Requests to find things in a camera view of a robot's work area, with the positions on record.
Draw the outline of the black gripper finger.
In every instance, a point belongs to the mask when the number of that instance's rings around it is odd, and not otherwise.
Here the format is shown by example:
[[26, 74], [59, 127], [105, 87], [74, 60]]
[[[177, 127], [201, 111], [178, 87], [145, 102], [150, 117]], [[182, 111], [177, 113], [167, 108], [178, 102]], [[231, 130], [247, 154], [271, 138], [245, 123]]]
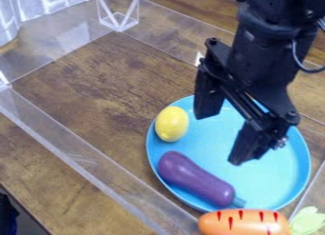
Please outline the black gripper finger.
[[247, 122], [239, 129], [227, 161], [239, 166], [247, 161], [258, 160], [269, 149], [285, 146], [289, 126], [274, 126], [257, 129]]

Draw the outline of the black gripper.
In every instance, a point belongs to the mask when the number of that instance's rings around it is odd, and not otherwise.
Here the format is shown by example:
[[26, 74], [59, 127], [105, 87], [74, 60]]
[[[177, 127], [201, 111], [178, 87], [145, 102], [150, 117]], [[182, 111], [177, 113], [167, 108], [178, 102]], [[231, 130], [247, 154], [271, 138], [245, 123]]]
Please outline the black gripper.
[[290, 7], [238, 10], [238, 27], [227, 46], [210, 37], [194, 84], [197, 120], [217, 115], [230, 102], [257, 129], [293, 127], [299, 115], [286, 93], [303, 66], [318, 27], [311, 10]]

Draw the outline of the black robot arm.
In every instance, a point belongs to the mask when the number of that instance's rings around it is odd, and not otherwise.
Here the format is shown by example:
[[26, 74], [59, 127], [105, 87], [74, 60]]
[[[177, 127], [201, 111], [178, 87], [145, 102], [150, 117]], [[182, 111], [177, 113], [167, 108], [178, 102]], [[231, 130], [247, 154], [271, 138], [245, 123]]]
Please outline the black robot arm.
[[325, 30], [325, 0], [243, 0], [233, 43], [205, 40], [194, 89], [194, 115], [214, 116], [230, 102], [245, 119], [230, 150], [238, 166], [285, 145], [299, 123], [286, 87], [303, 66], [315, 33]]

